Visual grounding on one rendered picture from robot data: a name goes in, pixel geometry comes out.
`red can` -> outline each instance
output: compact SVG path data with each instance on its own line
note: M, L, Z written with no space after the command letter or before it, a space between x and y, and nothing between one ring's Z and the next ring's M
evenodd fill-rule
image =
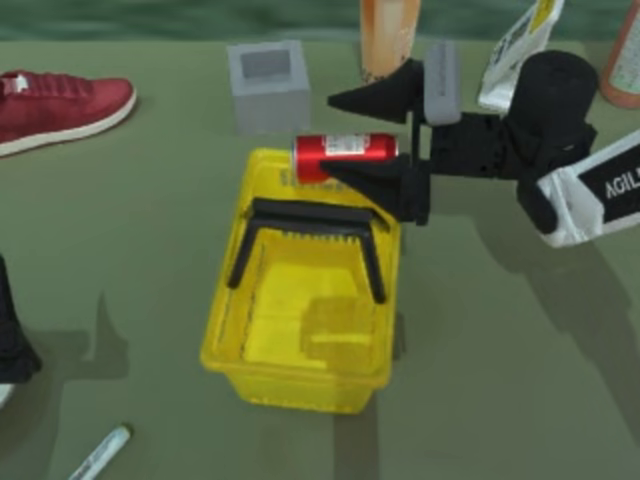
M324 160L384 162L398 155L398 139L388 133L353 135L300 135L291 152L291 168L300 183L321 183L329 178Z

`yellow bin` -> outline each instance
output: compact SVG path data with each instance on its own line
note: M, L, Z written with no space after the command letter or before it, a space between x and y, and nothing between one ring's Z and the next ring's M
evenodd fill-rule
M339 237L260 230L237 288L227 286L254 198L376 207L335 181L296 184L287 151L252 152L201 350L261 405L358 413L389 381L400 226L372 223L386 301L371 295L361 246Z

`shoelace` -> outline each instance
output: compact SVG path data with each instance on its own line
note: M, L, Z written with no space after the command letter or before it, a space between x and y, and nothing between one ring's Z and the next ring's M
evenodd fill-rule
M16 72L2 77L5 95L83 98L92 93L89 80L65 74Z

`red shoe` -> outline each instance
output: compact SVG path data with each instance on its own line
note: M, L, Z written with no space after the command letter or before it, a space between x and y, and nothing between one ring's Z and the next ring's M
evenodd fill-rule
M136 92L124 79L0 75L0 156L103 132L123 121L135 102Z

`green table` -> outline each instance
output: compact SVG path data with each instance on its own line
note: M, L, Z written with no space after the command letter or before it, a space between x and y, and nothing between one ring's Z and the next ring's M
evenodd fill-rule
M461 44L468 110L490 48ZM324 106L358 81L352 45L306 56L317 131L389 129ZM435 179L390 386L358 417L250 406L198 353L246 156L290 136L234 135L224 45L7 44L1 66L126 75L141 104L0 162L0 249L45 362L0 413L0 478L67 478L121 421L136 435L105 480L640 476L640 230L554 251L512 185ZM600 99L591 116L598 145L640 124Z

